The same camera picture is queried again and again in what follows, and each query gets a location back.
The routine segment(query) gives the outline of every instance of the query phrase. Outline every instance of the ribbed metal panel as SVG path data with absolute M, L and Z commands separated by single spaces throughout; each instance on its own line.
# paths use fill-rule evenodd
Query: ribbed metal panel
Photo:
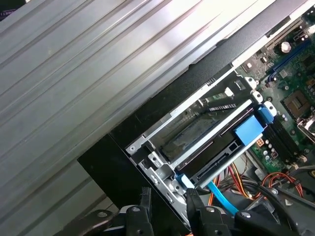
M 2 21 L 0 231 L 48 235 L 103 197 L 75 158 L 272 2 L 32 0 Z

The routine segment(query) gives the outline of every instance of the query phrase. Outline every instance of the capacitor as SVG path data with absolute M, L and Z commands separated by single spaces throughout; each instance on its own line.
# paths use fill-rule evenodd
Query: capacitor
M 283 53 L 289 53 L 291 51 L 292 47 L 289 42 L 283 42 L 281 44 L 281 52 Z
M 266 62 L 267 62 L 267 58 L 266 58 L 266 57 L 262 57 L 262 58 L 261 58 L 261 61 L 262 61 L 263 63 L 266 63 Z

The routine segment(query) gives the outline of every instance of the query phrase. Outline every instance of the silver metal frame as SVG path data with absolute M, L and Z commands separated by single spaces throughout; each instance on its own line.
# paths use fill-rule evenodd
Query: silver metal frame
M 299 17 L 305 10 L 310 7 L 310 1 L 308 4 L 301 6 L 296 12 L 293 12 L 291 15 L 291 21 L 287 24 L 291 24 L 297 17 Z M 191 106 L 194 102 L 204 96 L 208 91 L 214 88 L 218 83 L 220 83 L 228 74 L 230 74 L 233 70 L 235 70 L 238 66 L 240 66 L 243 62 L 245 62 L 249 57 L 251 57 L 256 51 L 258 51 L 263 45 L 268 43 L 273 37 L 279 34 L 281 30 L 277 31 L 272 37 L 269 39 L 263 37 L 258 42 L 253 44 L 251 48 L 246 50 L 242 55 L 240 55 L 233 63 L 233 67 L 227 71 L 224 75 L 222 75 L 219 79 L 217 79 L 214 83 L 206 83 L 199 90 L 197 90 L 194 94 L 192 94 L 187 100 L 181 103 L 177 108 L 173 111 L 165 115 L 159 122 L 154 124 L 150 129 L 144 132 L 135 142 L 133 142 L 130 146 L 127 147 L 126 151 L 133 155 L 137 152 L 141 146 L 150 141 L 150 139 L 156 135 L 160 130 L 162 130 L 165 126 L 167 126 L 171 121 L 173 121 L 179 114 L 184 112 L 189 106 Z M 255 85 L 246 78 L 247 82 L 251 85 Z M 183 221 L 189 225 L 186 213 L 186 204 L 181 201 L 182 197 L 180 195 L 177 196 L 177 193 L 174 191 L 174 185 L 172 182 L 166 182 L 165 179 L 172 175 L 175 175 L 174 169 L 183 163 L 189 156 L 191 156 L 197 149 L 199 149 L 203 144 L 205 144 L 210 138 L 216 135 L 223 127 L 225 127 L 229 122 L 231 122 L 236 116 L 238 116 L 244 109 L 246 109 L 250 104 L 262 103 L 262 96 L 259 92 L 255 91 L 253 87 L 252 91 L 252 100 L 247 100 L 240 106 L 238 106 L 231 114 L 229 114 L 224 120 L 222 120 L 218 125 L 215 126 L 214 129 L 208 132 L 208 134 L 199 140 L 192 148 L 186 151 L 183 155 L 178 157 L 172 163 L 167 163 L 162 157 L 160 157 L 156 152 L 152 152 L 148 158 L 152 161 L 152 163 L 158 169 L 155 171 L 153 168 L 146 168 L 143 164 L 143 161 L 138 164 L 139 168 L 143 171 L 143 173 L 152 181 L 152 183 L 156 186 L 158 191 L 169 201 L 169 203 L 173 206 L 174 210 L 178 213 L 179 216 L 182 217 Z M 265 103 L 267 108 L 271 107 L 271 103 Z M 271 110 L 272 115 L 275 116 L 276 109 Z M 231 157 L 226 158 L 224 163 L 221 166 L 211 173 L 208 178 L 198 183 L 200 187 L 205 187 L 215 176 L 219 175 L 225 168 L 227 168 L 232 162 L 234 162 L 239 156 L 241 156 L 244 152 L 246 152 L 253 144 L 256 143 L 258 139 L 262 137 L 262 134 L 259 134 L 251 143 L 246 146 L 243 146 L 240 150 L 234 153 Z

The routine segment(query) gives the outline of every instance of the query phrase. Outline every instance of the yellow wire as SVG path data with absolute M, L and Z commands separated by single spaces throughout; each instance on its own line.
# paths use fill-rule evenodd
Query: yellow wire
M 234 174 L 236 175 L 237 180 L 238 180 L 238 182 L 239 182 L 239 184 L 240 184 L 242 193 L 244 194 L 245 197 L 250 198 L 250 197 L 248 196 L 248 194 L 246 193 L 246 191 L 244 190 L 244 188 L 243 188 L 243 183 L 242 183 L 242 181 L 241 181 L 240 174 L 239 174 L 239 172 L 238 172 L 238 170 L 237 170 L 237 167 L 235 166 L 234 163 L 232 163 L 232 168 L 233 168 Z

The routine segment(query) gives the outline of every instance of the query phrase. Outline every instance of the green circuit board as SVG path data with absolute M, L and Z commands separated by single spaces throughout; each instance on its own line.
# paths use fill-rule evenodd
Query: green circuit board
M 305 28 L 314 24 L 305 16 L 298 19 L 296 25 L 298 23 L 303 24 Z M 269 44 L 259 50 L 237 68 L 236 72 L 259 81 L 257 90 L 265 100 L 270 100 L 273 103 L 278 111 L 282 126 L 290 134 L 301 153 L 305 153 L 314 149 L 314 145 L 298 129 L 297 114 L 292 114 L 286 106 L 286 101 L 295 94 L 307 100 L 308 109 L 303 114 L 299 114 L 301 117 L 309 115 L 315 107 L 315 34 L 307 36 L 302 42 L 293 41 L 292 38 L 298 30 L 292 30 L 277 44 Z M 279 52 L 282 42 L 290 42 L 291 55 L 294 54 L 286 63 L 284 61 L 287 60 L 288 54 Z M 282 66 L 275 72 L 273 69 L 278 65 Z M 252 151 L 270 173 L 279 172 L 287 166 L 287 163 L 284 163 L 280 158 L 270 156 L 270 149 L 267 145 L 259 147 L 256 144 L 252 147 Z M 264 151 L 268 152 L 267 158 L 266 155 L 263 155 Z

